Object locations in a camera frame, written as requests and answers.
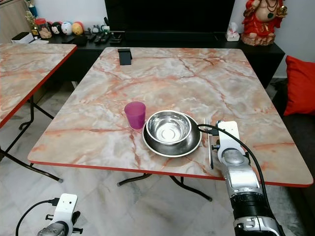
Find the tile floor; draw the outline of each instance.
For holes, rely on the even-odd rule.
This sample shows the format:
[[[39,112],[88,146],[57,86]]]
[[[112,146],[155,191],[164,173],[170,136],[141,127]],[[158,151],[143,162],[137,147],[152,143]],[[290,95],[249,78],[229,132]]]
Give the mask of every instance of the tile floor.
[[[71,91],[50,92],[39,105],[56,114]],[[0,144],[6,148],[19,133],[18,126],[29,119],[24,105],[0,130]],[[11,150],[23,161],[50,119],[35,111],[35,121]],[[136,173],[77,169],[72,167],[36,167],[64,179],[58,183],[29,171],[7,158],[0,162],[0,236],[15,235],[22,214],[33,204],[59,197],[61,193],[78,195],[76,209],[81,216],[76,227],[84,236],[233,236],[233,214],[225,183],[185,178],[185,183],[213,197],[212,202],[178,187],[168,176],[148,179],[118,187],[117,182]],[[304,229],[287,190],[268,186],[270,204],[283,225],[286,236],[303,236]],[[45,215],[54,207],[43,204],[32,210],[22,222],[20,235],[34,236],[49,224]]]

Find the stainless steel bowl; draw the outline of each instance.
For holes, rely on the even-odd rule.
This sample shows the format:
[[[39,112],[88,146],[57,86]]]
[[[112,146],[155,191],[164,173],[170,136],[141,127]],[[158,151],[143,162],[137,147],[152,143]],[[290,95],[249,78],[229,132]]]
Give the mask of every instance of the stainless steel bowl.
[[[146,124],[149,136],[160,144],[173,145],[185,140],[191,132],[190,120],[180,112],[154,113]]]
[[[142,139],[145,145],[153,152],[158,155],[166,157],[181,157],[186,156],[195,151],[201,142],[201,132],[198,130],[197,122],[193,118],[187,116],[191,123],[191,132],[188,137],[177,144],[174,145],[163,145],[153,140],[146,127],[142,130]]]

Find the ganesha statue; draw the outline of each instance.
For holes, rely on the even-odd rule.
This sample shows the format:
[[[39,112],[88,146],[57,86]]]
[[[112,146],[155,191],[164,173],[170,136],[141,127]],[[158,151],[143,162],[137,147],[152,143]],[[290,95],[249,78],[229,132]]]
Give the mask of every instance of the ganesha statue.
[[[242,41],[252,46],[272,44],[275,40],[275,27],[280,28],[286,15],[287,7],[283,0],[248,0]]]

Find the red table edge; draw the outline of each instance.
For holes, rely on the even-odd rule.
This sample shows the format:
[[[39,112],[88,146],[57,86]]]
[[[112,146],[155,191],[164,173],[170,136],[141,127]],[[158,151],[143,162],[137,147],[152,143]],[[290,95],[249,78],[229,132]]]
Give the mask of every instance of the red table edge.
[[[28,95],[23,98],[18,105],[16,105],[15,108],[12,109],[11,112],[7,114],[7,116],[0,121],[0,128],[2,128],[5,123],[16,113],[23,105],[24,103],[32,96],[34,93],[48,80],[48,78],[77,50],[77,46],[75,47],[55,66],[54,69],[52,69],[45,77],[42,79],[30,92]]]
[[[213,180],[224,180],[223,177],[216,177],[216,176],[199,176],[199,175],[191,175],[191,174],[180,174],[180,173],[161,172],[161,171],[144,171],[144,170],[137,170],[137,169],[116,168],[116,167],[87,166],[87,165],[76,165],[76,164],[41,162],[41,161],[32,161],[32,160],[29,160],[29,161],[33,164],[49,165],[49,166],[76,167],[76,168],[99,169],[99,170],[108,170],[108,171],[136,172],[136,173],[142,173],[142,174],[144,174],[144,173],[156,174],[156,175],[164,175],[164,176],[167,175],[167,176],[180,176],[180,177],[190,177],[190,178],[205,178],[205,179],[213,179]],[[312,179],[312,183],[310,183],[310,184],[278,183],[278,182],[265,181],[265,184],[267,184],[267,185],[283,186],[283,187],[295,187],[295,188],[307,188],[307,187],[310,187],[313,183],[314,183],[314,179]]]

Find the toy ball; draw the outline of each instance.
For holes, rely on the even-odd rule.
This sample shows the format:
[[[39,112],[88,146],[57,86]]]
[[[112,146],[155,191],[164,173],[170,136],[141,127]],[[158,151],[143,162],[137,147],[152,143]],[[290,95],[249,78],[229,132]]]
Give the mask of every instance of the toy ball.
[[[51,25],[51,31],[54,33],[54,34],[62,34],[62,30],[61,30],[61,24],[60,22],[54,22],[52,25]]]
[[[72,23],[70,21],[65,21],[61,25],[61,30],[63,31],[64,34],[66,35],[71,35],[72,34]]]
[[[83,34],[83,24],[81,22],[79,22],[79,21],[74,22],[73,25],[72,25],[72,32],[75,35]]]

